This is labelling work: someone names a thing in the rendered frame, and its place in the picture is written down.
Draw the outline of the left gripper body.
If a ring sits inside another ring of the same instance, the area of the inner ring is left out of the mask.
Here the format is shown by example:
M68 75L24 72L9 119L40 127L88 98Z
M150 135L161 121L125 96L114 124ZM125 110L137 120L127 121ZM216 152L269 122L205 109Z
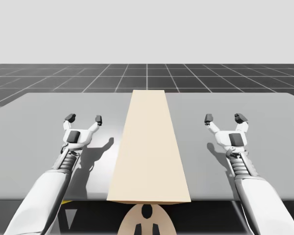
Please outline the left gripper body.
M93 133L89 130L68 129L66 130L63 141L68 143L69 149L80 149L87 146L92 139Z

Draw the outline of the tan robot part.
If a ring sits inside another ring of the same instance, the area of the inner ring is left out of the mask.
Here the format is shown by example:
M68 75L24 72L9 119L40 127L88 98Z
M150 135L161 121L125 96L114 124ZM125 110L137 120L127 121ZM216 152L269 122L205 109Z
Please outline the tan robot part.
M159 205L150 205L151 217L145 218L143 204L133 206L124 216L117 235L134 235L137 225L141 225L141 235L153 235L153 225L157 225L160 235L177 235L173 222L167 212Z

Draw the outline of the tall board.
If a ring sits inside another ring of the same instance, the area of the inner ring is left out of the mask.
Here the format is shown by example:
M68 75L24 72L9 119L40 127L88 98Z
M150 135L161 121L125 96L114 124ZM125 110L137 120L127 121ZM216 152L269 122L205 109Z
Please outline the tall board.
M190 202L163 90L133 91L107 200L126 204Z

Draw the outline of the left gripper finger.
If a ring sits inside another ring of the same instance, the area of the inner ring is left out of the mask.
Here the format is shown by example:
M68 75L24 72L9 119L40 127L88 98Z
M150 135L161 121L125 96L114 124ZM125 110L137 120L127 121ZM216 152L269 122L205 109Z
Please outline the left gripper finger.
M97 115L95 122L88 128L88 131L93 134L102 126L102 116Z
M64 122L63 122L63 129L69 130L71 129L71 124L75 121L76 114L69 114L68 116L65 117Z

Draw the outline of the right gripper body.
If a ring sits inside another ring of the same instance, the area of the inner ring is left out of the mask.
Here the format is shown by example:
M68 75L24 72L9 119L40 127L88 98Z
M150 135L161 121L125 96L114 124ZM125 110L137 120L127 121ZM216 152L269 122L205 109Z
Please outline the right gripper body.
M245 147L247 139L243 131L218 131L215 133L217 144L224 149L229 147Z

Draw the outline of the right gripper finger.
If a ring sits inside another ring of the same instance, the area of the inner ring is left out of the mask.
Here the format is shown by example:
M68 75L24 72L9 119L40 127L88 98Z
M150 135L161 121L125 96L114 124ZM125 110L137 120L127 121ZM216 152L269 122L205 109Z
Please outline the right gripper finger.
M212 114L206 114L204 119L204 124L207 127L207 129L215 135L217 132L220 131L220 129L214 124L213 122L214 118Z
M235 121L237 123L237 127L235 130L242 131L242 132L246 133L249 128L247 118L243 114L240 114L240 113L236 113L234 115L234 117L235 117Z

